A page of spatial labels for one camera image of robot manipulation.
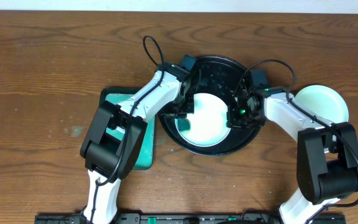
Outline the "dark green sponge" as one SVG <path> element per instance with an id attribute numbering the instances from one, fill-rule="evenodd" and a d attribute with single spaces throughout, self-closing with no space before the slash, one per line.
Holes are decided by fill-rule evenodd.
<path id="1" fill-rule="evenodd" d="M 178 118 L 177 119 L 177 130 L 179 132 L 186 132 L 191 129 L 191 124 L 187 118 Z"/>

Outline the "white plate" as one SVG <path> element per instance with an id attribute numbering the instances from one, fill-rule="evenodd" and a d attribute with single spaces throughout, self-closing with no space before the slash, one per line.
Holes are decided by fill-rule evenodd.
<path id="1" fill-rule="evenodd" d="M 179 132 L 187 142 L 198 147 L 211 147 L 223 141 L 229 134 L 227 127 L 227 105 L 223 100 L 209 93 L 194 95 L 195 111 L 187 114 L 191 129 Z"/>

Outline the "light green plate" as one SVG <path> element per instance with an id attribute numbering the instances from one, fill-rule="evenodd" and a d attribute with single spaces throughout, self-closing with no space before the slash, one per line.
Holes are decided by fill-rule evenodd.
<path id="1" fill-rule="evenodd" d="M 334 123 L 348 122 L 349 110 L 343 97 L 330 87 L 310 85 L 295 96 L 298 103 Z"/>

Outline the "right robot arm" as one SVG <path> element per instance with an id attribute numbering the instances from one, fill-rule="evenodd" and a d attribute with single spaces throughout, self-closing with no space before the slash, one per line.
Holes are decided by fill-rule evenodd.
<path id="1" fill-rule="evenodd" d="M 284 87 L 242 90 L 227 109 L 227 126 L 259 129 L 279 125 L 297 143 L 298 189 L 279 208 L 282 223 L 311 223 L 323 210 L 358 192 L 358 142 L 348 122 L 320 118 Z M 358 199 L 347 207 L 358 205 Z"/>

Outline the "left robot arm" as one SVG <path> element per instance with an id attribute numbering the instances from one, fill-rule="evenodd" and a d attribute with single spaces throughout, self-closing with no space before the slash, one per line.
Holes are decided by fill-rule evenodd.
<path id="1" fill-rule="evenodd" d="M 111 223 L 117 215 L 117 194 L 138 160 L 149 121 L 167 104 L 182 106 L 191 86 L 193 66 L 168 62 L 151 81 L 118 104 L 102 102 L 80 149 L 90 188 L 83 211 L 86 223 Z"/>

